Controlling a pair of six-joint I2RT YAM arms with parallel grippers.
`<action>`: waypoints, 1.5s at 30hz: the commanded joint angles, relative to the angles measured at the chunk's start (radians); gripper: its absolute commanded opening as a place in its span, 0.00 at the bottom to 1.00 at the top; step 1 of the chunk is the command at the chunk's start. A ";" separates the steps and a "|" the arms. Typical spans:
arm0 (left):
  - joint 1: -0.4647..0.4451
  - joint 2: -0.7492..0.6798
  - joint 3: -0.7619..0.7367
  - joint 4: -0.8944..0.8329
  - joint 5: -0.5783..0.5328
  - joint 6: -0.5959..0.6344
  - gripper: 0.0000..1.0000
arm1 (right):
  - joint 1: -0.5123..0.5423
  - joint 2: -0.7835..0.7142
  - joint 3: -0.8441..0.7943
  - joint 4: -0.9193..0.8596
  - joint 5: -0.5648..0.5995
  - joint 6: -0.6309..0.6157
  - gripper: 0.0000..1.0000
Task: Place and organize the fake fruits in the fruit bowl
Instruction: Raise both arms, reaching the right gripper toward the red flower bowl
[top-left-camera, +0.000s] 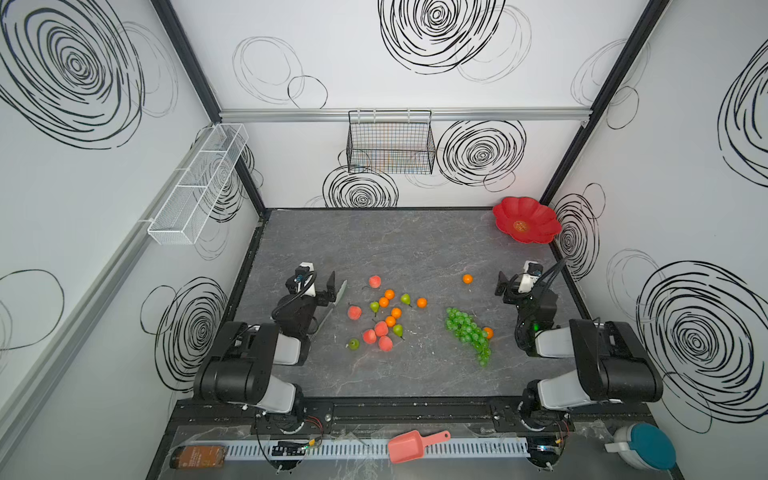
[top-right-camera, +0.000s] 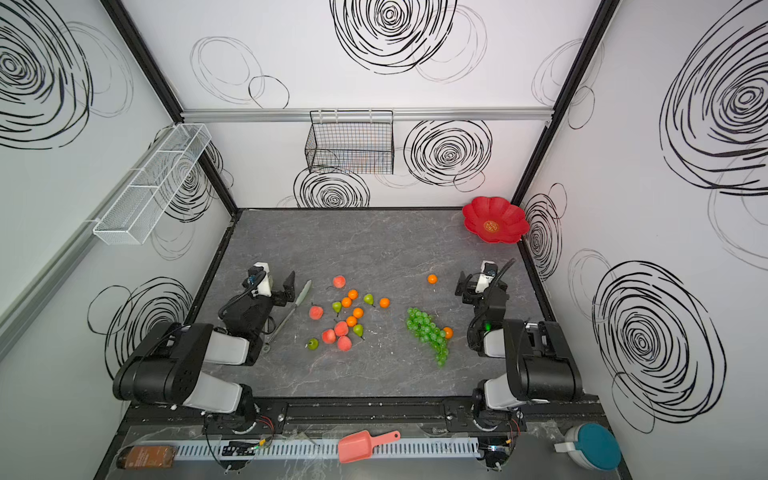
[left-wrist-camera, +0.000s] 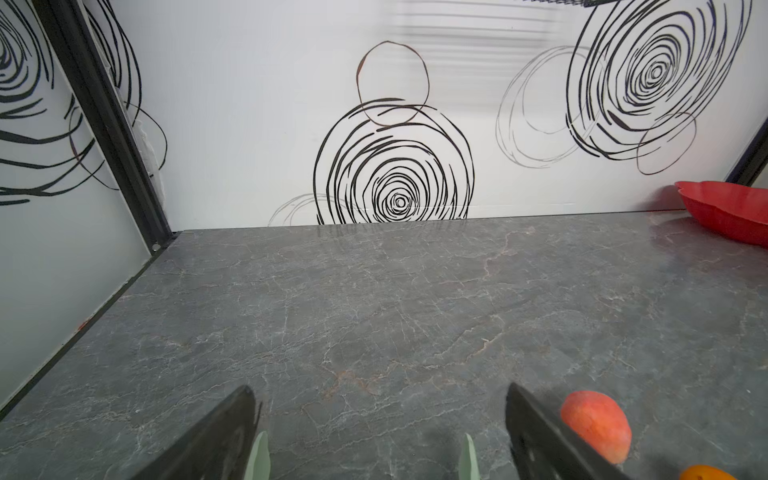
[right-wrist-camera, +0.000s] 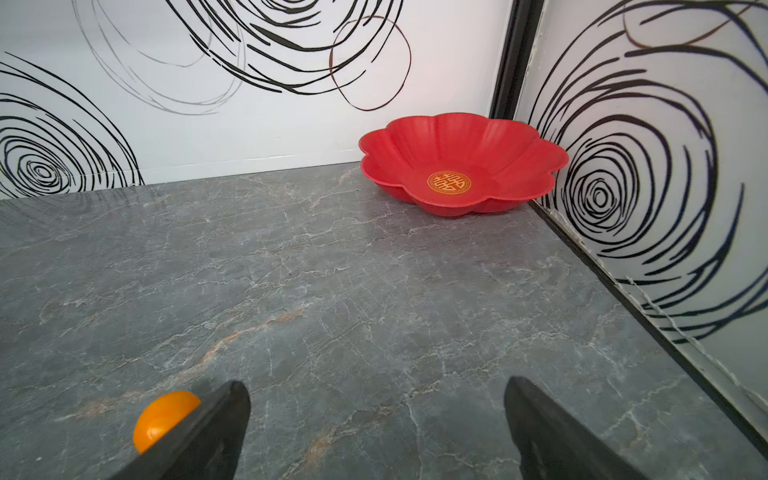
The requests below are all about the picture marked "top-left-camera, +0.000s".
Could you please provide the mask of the green grape bunch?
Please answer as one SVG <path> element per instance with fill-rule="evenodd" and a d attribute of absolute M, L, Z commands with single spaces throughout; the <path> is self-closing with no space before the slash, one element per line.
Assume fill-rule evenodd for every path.
<path fill-rule="evenodd" d="M 481 367 L 489 364 L 492 348 L 491 339 L 484 336 L 483 329 L 468 312 L 449 307 L 445 311 L 444 326 L 461 344 L 470 346 Z"/>

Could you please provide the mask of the red flower fruit bowl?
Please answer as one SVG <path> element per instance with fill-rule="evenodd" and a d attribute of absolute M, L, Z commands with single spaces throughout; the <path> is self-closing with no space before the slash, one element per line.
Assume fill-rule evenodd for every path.
<path fill-rule="evenodd" d="M 563 229 L 553 209 L 530 197 L 505 197 L 492 213 L 497 228 L 520 243 L 549 244 Z"/>

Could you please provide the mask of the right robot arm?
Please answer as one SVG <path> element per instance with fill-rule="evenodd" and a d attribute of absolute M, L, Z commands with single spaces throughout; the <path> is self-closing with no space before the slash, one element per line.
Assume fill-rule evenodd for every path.
<path fill-rule="evenodd" d="M 495 295 L 517 311 L 514 339 L 530 357 L 572 359 L 575 368 L 529 382 L 520 415 L 566 412 L 599 403 L 654 403 L 663 396 L 663 380 L 630 325 L 625 322 L 571 319 L 554 324 L 557 294 L 549 283 L 556 273 L 540 270 L 511 278 L 498 275 Z"/>

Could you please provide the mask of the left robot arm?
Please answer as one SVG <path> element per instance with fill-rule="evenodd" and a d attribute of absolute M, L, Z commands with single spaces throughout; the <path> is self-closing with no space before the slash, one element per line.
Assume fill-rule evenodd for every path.
<path fill-rule="evenodd" d="M 200 401 L 255 407 L 272 415 L 304 416 L 301 388 L 272 373 L 273 367 L 301 366 L 324 321 L 320 307 L 333 309 L 346 285 L 332 272 L 326 286 L 316 285 L 314 264 L 300 264 L 285 283 L 283 296 L 265 323 L 227 322 L 217 333 L 193 383 Z"/>

